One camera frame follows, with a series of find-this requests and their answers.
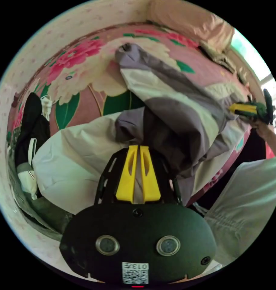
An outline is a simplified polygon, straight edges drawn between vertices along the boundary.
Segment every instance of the screw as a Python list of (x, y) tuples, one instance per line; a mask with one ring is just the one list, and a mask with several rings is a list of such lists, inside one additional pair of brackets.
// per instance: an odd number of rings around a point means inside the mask
[(208, 263), (210, 262), (210, 257), (205, 257), (205, 258), (203, 258), (202, 260), (201, 260), (201, 265), (202, 266), (205, 266), (205, 265), (207, 265)]
[(139, 209), (139, 208), (136, 208), (134, 211), (133, 211), (133, 215), (134, 215), (134, 217), (138, 217), (138, 218), (140, 218), (142, 215), (143, 215), (143, 211), (141, 210), (141, 209)]

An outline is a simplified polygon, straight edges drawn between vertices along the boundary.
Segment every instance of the bedding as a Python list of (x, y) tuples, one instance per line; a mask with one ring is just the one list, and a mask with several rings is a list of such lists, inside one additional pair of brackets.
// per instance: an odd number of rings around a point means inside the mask
[[(155, 25), (117, 25), (77, 39), (35, 73), (16, 96), (17, 101), (11, 108), (8, 144), (16, 142), (20, 133), (24, 105), (30, 92), (50, 101), (48, 111), (44, 107), (43, 114), (49, 117), (51, 136), (65, 128), (88, 124), (101, 116), (143, 107), (143, 101), (127, 87), (115, 60), (116, 50), (125, 43), (138, 45), (217, 98), (223, 99), (230, 92), (235, 92), (247, 99), (248, 90), (229, 71), (202, 55), (197, 48), (198, 43)], [(201, 179), (194, 184), (192, 194), (206, 191), (210, 180), (218, 174), (223, 175), (228, 164), (232, 164), (239, 155), (249, 132), (245, 128), (233, 131), (236, 132), (234, 150), (223, 153), (223, 158), (216, 157), (212, 164), (207, 165), (206, 161), (207, 166), (203, 169), (198, 168), (196, 175)], [(47, 219), (47, 224), (53, 222), (52, 219), (54, 214)]]
[(234, 35), (234, 28), (222, 18), (182, 0), (152, 0), (147, 19), (192, 40), (203, 40), (220, 53), (230, 46)]

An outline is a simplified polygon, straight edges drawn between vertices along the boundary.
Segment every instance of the pillow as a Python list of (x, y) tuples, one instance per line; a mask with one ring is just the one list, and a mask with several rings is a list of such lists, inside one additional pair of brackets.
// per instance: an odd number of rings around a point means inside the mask
[(234, 28), (217, 15), (182, 0), (152, 0), (147, 20), (194, 41), (205, 41), (218, 52), (230, 46)]

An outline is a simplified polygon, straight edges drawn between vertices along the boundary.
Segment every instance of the bed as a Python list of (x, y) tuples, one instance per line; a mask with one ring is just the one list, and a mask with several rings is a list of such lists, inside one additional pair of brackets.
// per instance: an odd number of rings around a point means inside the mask
[[(47, 108), (51, 135), (100, 116), (143, 106), (143, 102), (127, 89), (115, 62), (115, 51), (126, 42), (138, 44), (202, 87), (232, 84), (247, 98), (248, 90), (238, 78), (207, 59), (197, 48), (197, 43), (170, 29), (146, 23), (127, 23), (85, 35), (50, 58), (15, 101), (15, 108), (9, 114), (8, 142), (21, 125), (24, 104), (30, 92), (40, 98), (50, 96), (53, 102), (53, 106)], [(207, 192), (231, 167), (248, 136), (249, 130), (246, 130), (220, 169), (211, 173), (205, 184), (197, 186), (198, 190), (193, 193), (196, 198)]]

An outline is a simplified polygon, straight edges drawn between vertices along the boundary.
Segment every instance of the white pants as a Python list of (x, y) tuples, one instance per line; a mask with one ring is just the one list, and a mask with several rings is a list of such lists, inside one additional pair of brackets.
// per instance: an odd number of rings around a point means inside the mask
[(218, 249), (214, 259), (226, 266), (259, 236), (276, 207), (276, 157), (242, 163), (205, 220)]

